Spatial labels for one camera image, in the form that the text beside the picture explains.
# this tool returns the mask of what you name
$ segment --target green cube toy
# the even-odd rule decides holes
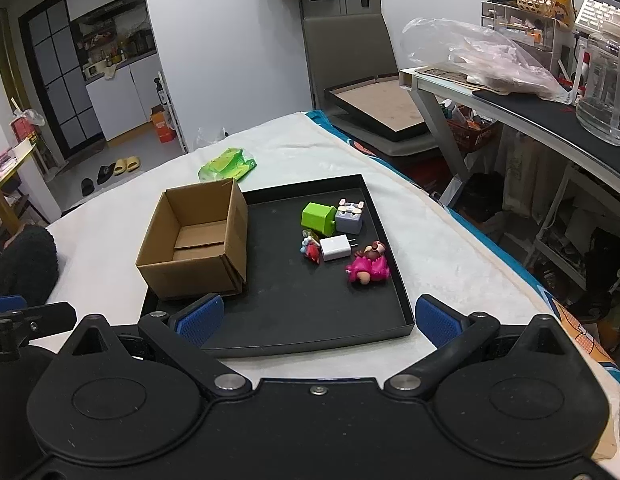
[[[301,225],[324,236],[332,236],[336,230],[334,217],[337,208],[331,205],[309,203],[301,213]]]

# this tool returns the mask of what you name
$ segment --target white bed sheet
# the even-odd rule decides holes
[[[229,146],[245,148],[257,167],[244,191],[360,173],[384,224],[405,288],[414,305],[431,294],[464,314],[483,310],[502,323],[525,324],[550,312],[541,297],[426,193],[356,152],[304,114],[285,116],[163,164],[110,190],[54,222],[62,272],[50,302],[67,301],[78,319],[103,314],[110,324],[134,324],[146,294],[135,259],[161,193],[197,182],[197,171]],[[68,334],[36,343],[57,351]],[[415,328],[409,336],[343,349],[225,360],[256,384],[264,377],[388,377],[434,350]],[[613,403],[619,385],[599,365],[591,368]],[[620,459],[602,463],[620,478]]]

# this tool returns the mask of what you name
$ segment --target slipper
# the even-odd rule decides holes
[[[124,171],[126,171],[126,159],[120,158],[114,166],[114,175],[120,175]]]
[[[91,179],[84,178],[81,181],[81,194],[83,196],[88,196],[90,193],[94,191],[94,184]]]
[[[114,173],[114,165],[115,163],[113,162],[109,166],[101,166],[99,168],[99,173],[97,174],[97,184],[103,184],[112,176],[112,173]]]
[[[126,159],[126,171],[135,171],[136,168],[141,166],[138,156],[129,156]]]

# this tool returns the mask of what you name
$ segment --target cardboard box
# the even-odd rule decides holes
[[[232,178],[162,193],[136,267],[162,300],[238,294],[245,283],[248,207]]]

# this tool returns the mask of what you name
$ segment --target toy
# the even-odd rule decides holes
[[[332,236],[336,230],[334,226],[336,214],[337,208],[334,206],[310,202],[301,213],[301,225],[324,236]]]
[[[361,210],[363,209],[363,202],[357,204],[352,202],[346,202],[346,199],[339,200],[339,207],[337,208],[337,216],[334,221],[336,223],[337,231],[341,233],[350,233],[358,235],[363,225],[363,216]]]
[[[376,241],[368,245],[363,251],[357,251],[354,261],[346,266],[348,281],[354,283],[357,280],[361,285],[369,282],[382,282],[390,277],[390,269],[384,253],[386,247]]]
[[[319,242],[314,237],[312,231],[304,230],[302,232],[304,240],[301,242],[301,253],[306,255],[306,258],[319,263]]]

